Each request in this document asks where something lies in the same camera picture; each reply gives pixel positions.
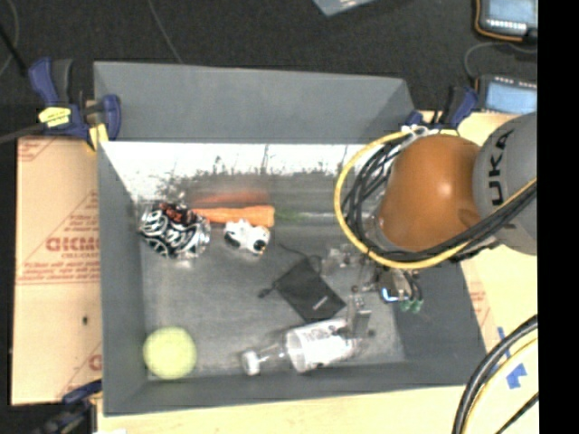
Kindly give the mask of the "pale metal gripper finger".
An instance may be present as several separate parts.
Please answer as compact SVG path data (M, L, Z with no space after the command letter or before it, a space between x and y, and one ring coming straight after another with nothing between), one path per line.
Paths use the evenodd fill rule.
M348 297L346 327L349 336L365 336L372 311L358 294Z
M326 269L350 269L361 265L361 253L351 247L332 248L326 257Z

